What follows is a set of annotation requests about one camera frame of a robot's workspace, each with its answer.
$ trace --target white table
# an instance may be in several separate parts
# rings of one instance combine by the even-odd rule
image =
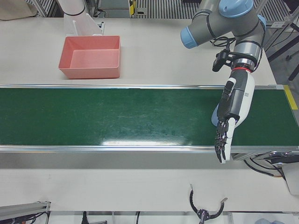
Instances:
[[[194,49],[183,46],[180,30],[189,20],[105,19],[105,23],[104,35],[121,36],[120,78],[69,80],[58,69],[63,20],[26,18],[0,22],[0,83],[224,85],[230,75],[227,66],[212,71],[222,48],[210,43]],[[276,84],[265,56],[253,76],[256,85]]]
[[[1,84],[223,85],[230,69],[212,72],[221,48],[188,50],[180,30],[190,21],[105,19],[105,35],[121,36],[121,77],[69,80],[58,69],[63,20],[0,22]],[[257,85],[275,84],[266,57]],[[218,163],[213,154],[0,154],[0,206],[52,201],[52,210],[191,211],[194,202],[225,210],[298,211],[286,183],[248,169],[242,161]]]

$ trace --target green conveyor belt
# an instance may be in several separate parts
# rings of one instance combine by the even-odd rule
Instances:
[[[212,146],[222,90],[0,89],[0,145]],[[235,146],[299,146],[283,90],[256,90]]]

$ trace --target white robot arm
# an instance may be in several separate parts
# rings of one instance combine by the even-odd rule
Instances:
[[[215,151],[221,163],[229,160],[234,129],[249,113],[255,86],[251,73],[261,56],[265,25],[265,19],[253,8],[253,0],[203,0],[191,25],[181,31],[181,40],[189,49],[228,32],[236,39],[234,51],[230,52],[228,42],[213,64],[213,71],[219,71],[223,65],[232,69],[214,111],[217,118],[212,117],[217,126]]]

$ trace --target wire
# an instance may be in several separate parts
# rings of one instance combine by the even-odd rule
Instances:
[[[282,176],[282,178],[286,181],[285,174],[283,173],[283,171],[281,171],[278,167],[274,166],[270,161],[266,160],[266,162],[268,162],[269,164],[271,164],[280,173],[280,175]]]
[[[233,42],[235,42],[235,38],[228,38],[227,36],[221,36],[215,38],[214,41],[210,41],[210,43],[215,47],[229,47]]]
[[[250,159],[254,164],[258,165],[259,167],[262,167],[262,168],[264,168],[264,169],[273,169],[273,170],[275,170],[275,168],[264,167],[263,165],[258,164],[258,163],[255,162],[252,158],[249,158],[249,159]]]
[[[253,69],[253,72],[257,70],[258,66],[260,65],[260,62],[262,60],[263,57],[263,42],[265,40],[265,36],[266,36],[266,27],[264,26],[263,22],[259,19],[262,27],[263,27],[263,39],[262,39],[262,43],[261,43],[261,53],[260,53],[260,58],[258,60],[258,63],[256,64],[256,67]]]
[[[30,224],[33,224],[36,221],[36,219],[38,217],[42,216],[43,214],[47,214],[48,217],[50,215],[48,212],[40,212],[40,213],[36,213],[36,214],[31,214],[31,215],[26,215],[26,216],[3,220],[3,221],[0,221],[0,224],[19,224],[21,222],[26,222],[26,221],[31,221]]]
[[[259,169],[256,169],[256,168],[254,168],[253,166],[249,165],[249,164],[247,163],[246,160],[243,160],[243,161],[244,161],[244,163],[245,163],[250,169],[252,169],[252,170],[254,170],[254,171],[258,172],[258,173],[266,174],[266,175],[268,175],[268,176],[272,176],[272,177],[280,177],[280,176],[276,176],[276,175],[274,175],[274,174],[271,174],[271,173],[268,173],[268,172],[265,172],[265,171],[261,171],[261,170],[259,170]]]
[[[290,36],[292,35],[292,33],[293,33],[294,31],[295,31],[295,29],[293,28],[293,30],[291,31],[291,33],[288,35],[287,38],[283,39],[282,41],[280,41],[280,42],[278,42],[278,43],[276,43],[276,44],[274,44],[274,45],[272,45],[272,47],[274,47],[274,46],[276,46],[276,45],[278,45],[278,44],[280,44],[280,43],[286,41],[287,39],[289,39]]]
[[[139,211],[139,212],[137,212],[136,224],[138,224],[138,221],[139,221],[139,215],[140,215],[140,211]]]

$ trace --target pink tray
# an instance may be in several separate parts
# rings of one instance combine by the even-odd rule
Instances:
[[[65,38],[59,69],[68,78],[119,78],[119,36]]]

